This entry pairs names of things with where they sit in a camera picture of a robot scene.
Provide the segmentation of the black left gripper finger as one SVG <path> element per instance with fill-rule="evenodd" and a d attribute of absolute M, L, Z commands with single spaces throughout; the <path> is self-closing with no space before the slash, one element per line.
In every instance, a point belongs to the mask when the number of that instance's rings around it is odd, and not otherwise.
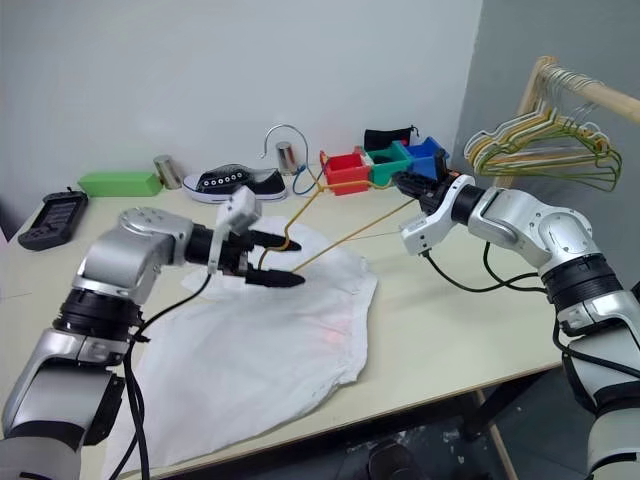
<path fill-rule="evenodd" d="M 301 275 L 281 270 L 249 270 L 245 282 L 267 288 L 292 288 L 305 283 Z"/>
<path fill-rule="evenodd" d="M 301 250 L 302 246 L 293 241 L 286 241 L 286 238 L 272 233 L 251 230 L 249 232 L 251 241 L 263 248 L 275 248 L 280 250 Z"/>

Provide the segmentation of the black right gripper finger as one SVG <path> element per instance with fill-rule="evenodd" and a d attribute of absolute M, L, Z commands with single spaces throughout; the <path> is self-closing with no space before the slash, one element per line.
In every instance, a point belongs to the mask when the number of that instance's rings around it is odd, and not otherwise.
<path fill-rule="evenodd" d="M 395 186 L 400 191 L 431 191 L 435 187 L 435 181 L 413 172 L 396 172 Z"/>
<path fill-rule="evenodd" d="M 429 183 L 401 182 L 399 184 L 399 191 L 403 195 L 418 200 L 421 203 L 427 202 L 430 199 Z"/>

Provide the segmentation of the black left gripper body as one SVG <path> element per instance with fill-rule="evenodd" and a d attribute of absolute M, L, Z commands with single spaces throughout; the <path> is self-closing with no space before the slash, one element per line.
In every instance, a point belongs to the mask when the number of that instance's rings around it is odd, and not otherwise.
<path fill-rule="evenodd" d="M 254 249 L 253 231 L 242 234 L 230 232 L 222 242 L 218 260 L 218 270 L 223 275 L 242 277 L 246 281 L 256 279 L 256 270 L 248 260 L 248 254 Z"/>

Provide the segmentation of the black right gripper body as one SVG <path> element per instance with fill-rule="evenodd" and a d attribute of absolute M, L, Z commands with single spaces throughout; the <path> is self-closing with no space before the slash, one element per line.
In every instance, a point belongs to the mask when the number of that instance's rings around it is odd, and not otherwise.
<path fill-rule="evenodd" d="M 425 178 L 423 193 L 419 197 L 420 207 L 423 213 L 433 214 L 442 204 L 446 193 L 453 182 L 460 176 L 455 170 L 450 170 L 446 166 L 446 155 L 444 149 L 438 149 L 434 155 L 434 166 L 436 177 Z"/>

